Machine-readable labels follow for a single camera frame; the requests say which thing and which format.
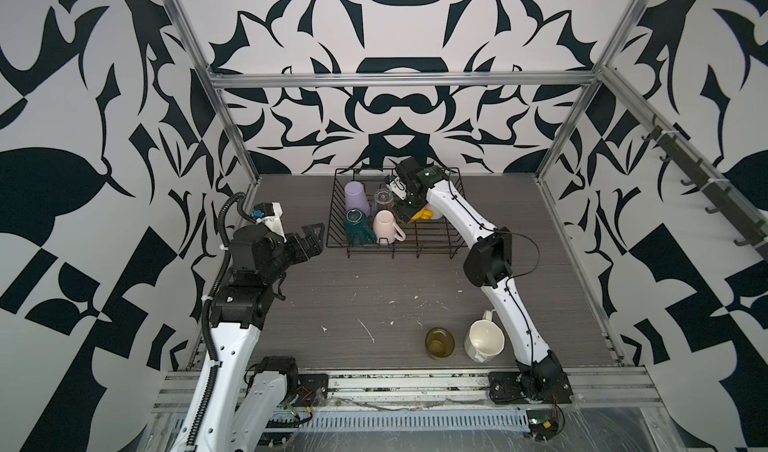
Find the gray wooden table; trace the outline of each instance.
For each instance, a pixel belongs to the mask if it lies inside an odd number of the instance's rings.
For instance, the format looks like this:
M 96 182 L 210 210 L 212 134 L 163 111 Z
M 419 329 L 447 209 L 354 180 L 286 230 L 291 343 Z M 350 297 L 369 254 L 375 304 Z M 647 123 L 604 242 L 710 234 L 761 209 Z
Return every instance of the gray wooden table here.
M 463 178 L 468 201 L 496 226 L 533 238 L 542 251 L 538 269 L 516 279 L 528 312 L 564 366 L 611 365 L 609 350 L 593 317 L 532 176 Z M 256 203 L 279 201 L 286 231 L 328 221 L 333 177 L 266 175 Z M 463 248 L 448 255 L 352 255 L 327 248 L 310 262 L 289 269 L 284 302 L 274 301 L 253 361 L 292 355 L 300 368 L 476 368 L 463 349 L 469 326 L 490 308 L 485 295 L 462 270 Z M 529 270 L 536 252 L 514 239 L 515 274 Z M 445 327 L 456 339 L 449 358 L 431 359 L 424 336 Z M 485 364 L 513 367 L 504 351 Z

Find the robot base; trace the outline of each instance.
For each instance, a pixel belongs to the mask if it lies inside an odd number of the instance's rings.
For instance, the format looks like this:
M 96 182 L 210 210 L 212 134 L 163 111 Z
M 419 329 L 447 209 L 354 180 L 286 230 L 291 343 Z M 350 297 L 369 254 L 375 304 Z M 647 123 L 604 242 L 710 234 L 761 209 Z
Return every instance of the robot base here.
M 526 404 L 531 401 L 525 393 L 532 388 L 532 379 L 528 372 L 491 372 L 488 374 L 488 380 L 491 383 L 489 395 L 494 404 Z M 552 404 L 555 400 L 558 404 L 570 404 L 571 383 L 568 376 L 562 374 L 557 380 L 550 381 L 548 387 L 539 391 L 536 396 L 545 404 Z

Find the black wire basket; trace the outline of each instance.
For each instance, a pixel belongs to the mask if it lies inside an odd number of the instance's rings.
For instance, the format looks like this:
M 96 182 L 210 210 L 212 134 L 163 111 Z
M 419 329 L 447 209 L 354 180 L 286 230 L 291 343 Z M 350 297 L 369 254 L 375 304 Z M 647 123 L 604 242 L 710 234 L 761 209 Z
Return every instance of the black wire basket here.
M 462 176 L 458 169 L 446 169 L 450 180 L 458 193 L 464 196 Z M 350 181 L 362 182 L 366 188 L 366 197 L 372 202 L 373 194 L 385 188 L 384 179 L 393 174 L 395 169 L 336 169 L 333 174 L 333 189 L 331 209 L 328 216 L 328 232 L 326 247 L 345 248 L 349 258 L 352 254 L 412 254 L 416 258 L 421 254 L 442 254 L 453 258 L 458 249 L 465 246 L 464 239 L 444 217 L 436 220 L 417 220 L 411 224 L 398 225 L 406 234 L 404 241 L 394 244 L 351 245 L 347 242 L 344 229 L 346 207 L 344 203 L 344 185 Z M 368 217 L 368 226 L 373 223 L 373 217 Z

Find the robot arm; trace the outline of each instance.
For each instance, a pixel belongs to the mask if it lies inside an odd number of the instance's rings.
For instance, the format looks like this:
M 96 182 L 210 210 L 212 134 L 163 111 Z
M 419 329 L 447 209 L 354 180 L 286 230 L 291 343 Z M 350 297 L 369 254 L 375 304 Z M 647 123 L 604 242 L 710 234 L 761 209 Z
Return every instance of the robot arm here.
M 210 351 L 206 355 L 189 412 L 170 449 L 173 452 L 253 450 L 274 409 L 292 398 L 298 387 L 295 359 L 265 358 L 256 367 L 253 387 L 235 411 L 241 380 L 266 313 L 275 297 L 285 300 L 280 283 L 286 270 L 322 252 L 325 226 L 302 227 L 304 237 L 285 234 L 278 203 L 258 205 L 255 218 L 241 214 L 252 225 L 233 234 L 231 275 L 218 293 L 213 291 L 210 308 L 210 336 L 218 360 L 211 360 Z M 275 282 L 277 291 L 273 290 Z
M 515 287 L 509 229 L 498 229 L 485 220 L 436 165 L 425 168 L 415 159 L 405 159 L 396 167 L 396 173 L 398 177 L 390 181 L 404 185 L 404 193 L 398 196 L 398 216 L 411 221 L 429 205 L 451 222 L 470 249 L 464 262 L 467 279 L 491 301 L 512 342 L 515 360 L 523 372 L 523 395 L 529 399 L 550 398 L 554 387 L 566 384 L 567 378 Z

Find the patterned wallpaper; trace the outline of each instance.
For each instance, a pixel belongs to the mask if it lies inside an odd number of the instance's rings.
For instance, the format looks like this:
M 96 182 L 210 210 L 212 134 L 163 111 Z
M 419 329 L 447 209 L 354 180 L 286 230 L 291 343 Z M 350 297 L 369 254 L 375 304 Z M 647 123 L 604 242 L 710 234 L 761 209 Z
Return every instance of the patterned wallpaper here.
M 768 0 L 652 0 L 618 71 L 768 210 Z
M 616 62 L 768 209 L 768 0 L 652 0 Z M 581 268 L 688 447 L 768 447 L 768 264 L 606 89 L 547 177 Z
M 629 2 L 181 1 L 221 73 L 590 68 Z
M 590 69 L 629 0 L 181 0 L 218 73 Z M 533 172 L 577 86 L 230 90 L 263 173 Z
M 160 0 L 0 0 L 4 450 L 135 450 L 248 180 Z
M 533 172 L 578 85 L 231 89 L 262 173 L 391 167 L 413 156 L 471 172 Z

